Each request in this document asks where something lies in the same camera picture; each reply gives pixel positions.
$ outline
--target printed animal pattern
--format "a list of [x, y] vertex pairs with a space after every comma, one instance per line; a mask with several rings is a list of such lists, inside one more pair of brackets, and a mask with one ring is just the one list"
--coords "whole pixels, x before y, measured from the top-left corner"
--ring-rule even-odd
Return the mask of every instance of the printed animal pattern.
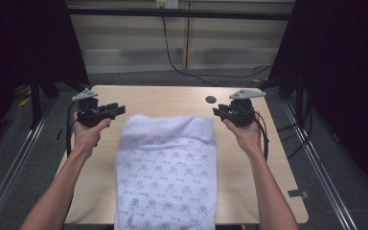
[[187, 136], [130, 137], [120, 144], [116, 181], [115, 229], [214, 229], [208, 225], [214, 224], [217, 199], [214, 143]]

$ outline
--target hand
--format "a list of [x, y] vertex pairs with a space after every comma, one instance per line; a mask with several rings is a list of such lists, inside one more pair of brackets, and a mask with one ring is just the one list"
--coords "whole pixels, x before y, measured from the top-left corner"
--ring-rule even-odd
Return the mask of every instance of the hand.
[[[255, 114], [256, 120], [259, 121], [259, 115]], [[256, 122], [246, 127], [236, 127], [231, 121], [223, 120], [226, 127], [231, 130], [238, 141], [241, 149], [246, 152], [249, 157], [263, 156], [261, 144], [261, 131]]]
[[[74, 120], [77, 120], [77, 113], [74, 113]], [[84, 159], [88, 159], [92, 155], [93, 148], [101, 139], [101, 131], [108, 127], [110, 119], [103, 119], [96, 126], [86, 127], [79, 122], [73, 124], [74, 130], [74, 150], [78, 150], [79, 154], [83, 154]]]

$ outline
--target gray carpet floor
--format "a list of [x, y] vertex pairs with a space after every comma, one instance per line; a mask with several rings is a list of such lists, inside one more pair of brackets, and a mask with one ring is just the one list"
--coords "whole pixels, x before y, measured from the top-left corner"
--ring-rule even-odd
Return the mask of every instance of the gray carpet floor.
[[[250, 69], [240, 70], [195, 70], [197, 74], [218, 74], [245, 76], [252, 74]], [[258, 85], [267, 78], [269, 69], [256, 76]], [[214, 85], [221, 87], [246, 87], [253, 78], [203, 77]], [[183, 85], [211, 86], [190, 76], [183, 76], [174, 71], [134, 72], [121, 74], [103, 74], [90, 76], [92, 85]], [[49, 111], [46, 124], [38, 137], [31, 154], [11, 190], [11, 194], [0, 213], [0, 229], [17, 229], [24, 217], [33, 207], [35, 200], [50, 185], [56, 174], [60, 159], [65, 151], [65, 118], [67, 106], [72, 96], [78, 92], [65, 85], [59, 85], [60, 95]], [[279, 98], [277, 88], [266, 91], [266, 101], [277, 128], [290, 125], [290, 121]], [[0, 182], [12, 165], [16, 154], [29, 133], [32, 120], [31, 104], [17, 106], [21, 98], [16, 98], [11, 110], [0, 126]], [[42, 97], [43, 107], [48, 99]], [[333, 184], [345, 201], [353, 216], [357, 229], [368, 229], [368, 178], [357, 167], [343, 143], [334, 140], [334, 131], [321, 114], [312, 106], [312, 132], [310, 139], [320, 155]], [[300, 142], [294, 135], [293, 128], [280, 131], [280, 138], [286, 139], [283, 146], [286, 154], [292, 154]], [[310, 197], [304, 200], [310, 219], [300, 225], [301, 229], [343, 229], [334, 208], [322, 188], [304, 149], [300, 149], [290, 160], [292, 171], [301, 191]], [[102, 229], [100, 225], [66, 225], [65, 229]]]

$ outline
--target folded cloth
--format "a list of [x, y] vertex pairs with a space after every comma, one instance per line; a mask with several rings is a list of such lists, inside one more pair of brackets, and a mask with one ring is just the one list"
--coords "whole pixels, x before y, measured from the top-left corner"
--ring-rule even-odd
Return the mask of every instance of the folded cloth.
[[215, 229], [213, 120], [134, 115], [115, 162], [115, 229]]

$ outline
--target gray mounting plate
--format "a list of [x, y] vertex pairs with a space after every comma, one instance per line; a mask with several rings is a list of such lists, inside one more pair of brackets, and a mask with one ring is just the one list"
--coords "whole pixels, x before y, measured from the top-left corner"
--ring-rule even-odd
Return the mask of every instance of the gray mounting plate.
[[73, 97], [71, 101], [76, 102], [76, 101], [80, 101], [80, 100], [84, 100], [88, 98], [93, 98], [96, 96], [98, 96], [97, 93], [86, 88], [82, 92], [80, 92], [77, 96]]
[[264, 97], [264, 96], [265, 96], [265, 92], [255, 92], [255, 91], [241, 89], [240, 91], [229, 96], [229, 98], [244, 100], [244, 99], [259, 98], [259, 97]]

